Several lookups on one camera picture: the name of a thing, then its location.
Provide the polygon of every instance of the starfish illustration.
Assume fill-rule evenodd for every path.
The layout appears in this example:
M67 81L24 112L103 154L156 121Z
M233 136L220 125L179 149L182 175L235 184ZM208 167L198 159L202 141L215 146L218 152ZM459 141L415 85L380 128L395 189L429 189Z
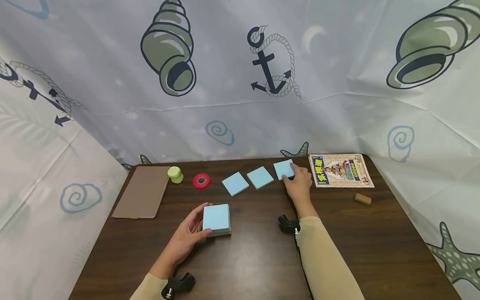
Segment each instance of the starfish illustration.
M140 160L142 162L143 165L146 165L146 164L151 164L150 160L143 154L140 154ZM127 169L128 171L130 171L133 166L132 165L129 165L129 164L122 164L122 166Z
M297 154L292 154L287 150L280 150L280 153L285 157L302 157L308 156L308 142L304 142Z
M445 264L445 273L450 282L456 283L464 279L473 284L480 291L480 254L466 253L460 251L452 241L450 232L444 222L440 223L442 235L441 247L427 243L428 249L440 258Z

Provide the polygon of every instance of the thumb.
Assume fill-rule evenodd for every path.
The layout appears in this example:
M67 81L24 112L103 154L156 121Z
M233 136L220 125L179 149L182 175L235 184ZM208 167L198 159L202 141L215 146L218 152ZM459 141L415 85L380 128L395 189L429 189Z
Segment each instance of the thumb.
M210 228L207 228L207 229L204 229L200 232L197 232L197 233L193 233L192 234L192 240L197 243L201 240L203 240L204 238L208 237L210 234L212 233L212 230Z
M286 175L282 175L282 180L285 183L285 185L290 184L290 178L288 178Z

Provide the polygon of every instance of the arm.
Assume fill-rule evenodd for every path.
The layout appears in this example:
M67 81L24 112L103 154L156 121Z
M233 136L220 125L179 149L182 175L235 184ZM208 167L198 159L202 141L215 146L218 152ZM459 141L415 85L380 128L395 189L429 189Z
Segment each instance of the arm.
M300 232L296 235L305 276L315 300L364 300L357 281L323 226L310 201L312 175L294 164L295 178L283 178L297 209Z
M133 293L130 300L164 300L162 290L173 275L177 265L181 264L192 252L193 247L201 239L206 238L211 229L202 230L204 207L212 203L204 203L195 208L180 223L162 254L158 257L150 272Z

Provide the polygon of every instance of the black clip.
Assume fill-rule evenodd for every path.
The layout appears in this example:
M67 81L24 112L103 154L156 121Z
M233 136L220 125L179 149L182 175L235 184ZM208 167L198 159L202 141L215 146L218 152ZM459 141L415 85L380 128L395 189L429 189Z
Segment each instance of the black clip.
M284 232L294 232L297 235L300 232L300 221L298 219L288 220L286 215L278 217L280 229Z
M168 300L175 298L175 291L190 291L195 284L195 277L192 274L187 273L185 276L178 280L175 277L170 277L165 288L162 290L162 297Z

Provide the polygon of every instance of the conch shell illustration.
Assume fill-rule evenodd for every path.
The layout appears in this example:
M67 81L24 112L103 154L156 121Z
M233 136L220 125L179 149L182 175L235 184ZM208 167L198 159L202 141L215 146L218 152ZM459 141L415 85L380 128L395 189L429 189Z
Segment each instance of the conch shell illustration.
M387 85L411 89L442 75L479 38L479 12L480 0L456 0L415 22L398 42Z
M141 41L142 54L159 78L165 93L182 96L196 83L191 61L193 38L190 22L179 0L162 3Z

